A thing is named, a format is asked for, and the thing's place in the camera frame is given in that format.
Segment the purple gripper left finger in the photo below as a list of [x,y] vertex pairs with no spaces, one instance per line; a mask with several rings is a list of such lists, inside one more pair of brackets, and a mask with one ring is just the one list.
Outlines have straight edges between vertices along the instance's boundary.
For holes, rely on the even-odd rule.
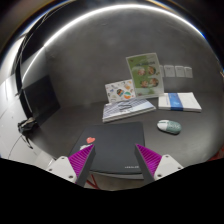
[[69,157],[59,157],[47,171],[78,186],[84,186],[95,155],[95,146],[90,144]]

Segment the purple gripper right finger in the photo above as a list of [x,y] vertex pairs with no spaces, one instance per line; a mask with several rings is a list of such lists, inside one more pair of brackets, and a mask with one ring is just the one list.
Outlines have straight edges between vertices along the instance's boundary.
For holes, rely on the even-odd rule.
[[183,166],[172,156],[160,155],[139,144],[135,145],[135,156],[146,184],[183,169]]

